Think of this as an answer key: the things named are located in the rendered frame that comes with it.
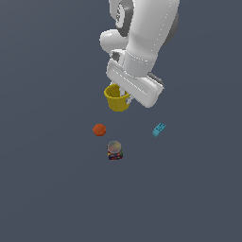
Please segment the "yellow cup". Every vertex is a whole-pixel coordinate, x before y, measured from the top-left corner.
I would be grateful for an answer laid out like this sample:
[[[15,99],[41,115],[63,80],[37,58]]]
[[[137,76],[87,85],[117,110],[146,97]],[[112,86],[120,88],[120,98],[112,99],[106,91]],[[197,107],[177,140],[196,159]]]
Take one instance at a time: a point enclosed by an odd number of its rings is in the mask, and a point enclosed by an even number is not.
[[[123,112],[130,106],[127,103],[130,95],[127,92],[120,95],[120,87],[117,84],[109,85],[104,90],[104,96],[108,100],[109,108],[114,112]]]

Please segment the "multicoloured can with grey lid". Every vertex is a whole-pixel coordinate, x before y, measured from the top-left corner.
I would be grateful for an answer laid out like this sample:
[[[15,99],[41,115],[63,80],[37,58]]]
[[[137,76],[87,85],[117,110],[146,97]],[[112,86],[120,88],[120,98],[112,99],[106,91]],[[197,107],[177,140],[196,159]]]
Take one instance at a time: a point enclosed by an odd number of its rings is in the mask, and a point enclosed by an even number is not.
[[[107,144],[107,151],[110,160],[121,160],[123,158],[123,150],[118,141],[110,141]]]

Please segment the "orange ball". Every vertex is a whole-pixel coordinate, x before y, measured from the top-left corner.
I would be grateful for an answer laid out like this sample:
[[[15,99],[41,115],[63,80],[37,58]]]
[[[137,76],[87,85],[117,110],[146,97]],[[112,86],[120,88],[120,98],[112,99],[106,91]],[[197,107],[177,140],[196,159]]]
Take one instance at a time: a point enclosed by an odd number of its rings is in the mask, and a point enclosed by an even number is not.
[[[93,132],[96,136],[103,136],[106,133],[106,127],[102,124],[96,124],[93,127]]]

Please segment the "light blue toy brick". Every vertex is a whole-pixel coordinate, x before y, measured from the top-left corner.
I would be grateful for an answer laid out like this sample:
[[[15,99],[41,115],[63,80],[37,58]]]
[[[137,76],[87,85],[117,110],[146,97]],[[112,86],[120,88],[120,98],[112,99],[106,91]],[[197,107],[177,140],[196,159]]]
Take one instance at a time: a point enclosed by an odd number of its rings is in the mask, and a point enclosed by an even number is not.
[[[165,129],[165,124],[160,123],[160,124],[159,124],[159,125],[153,130],[152,135],[155,136],[155,137],[157,137],[157,136],[161,133],[161,131],[164,130],[164,129]]]

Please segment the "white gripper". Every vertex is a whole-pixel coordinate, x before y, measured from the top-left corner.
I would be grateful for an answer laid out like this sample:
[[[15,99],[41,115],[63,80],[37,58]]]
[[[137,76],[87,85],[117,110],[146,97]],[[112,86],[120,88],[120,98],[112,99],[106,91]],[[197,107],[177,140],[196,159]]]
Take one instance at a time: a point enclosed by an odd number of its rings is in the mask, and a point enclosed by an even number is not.
[[[123,68],[115,61],[109,60],[107,66],[107,77],[112,83],[117,84],[120,96],[125,94],[125,91],[135,98],[146,108],[151,108],[157,101],[164,86],[151,77],[133,78],[126,74]],[[131,103],[131,98],[127,98],[127,104]]]

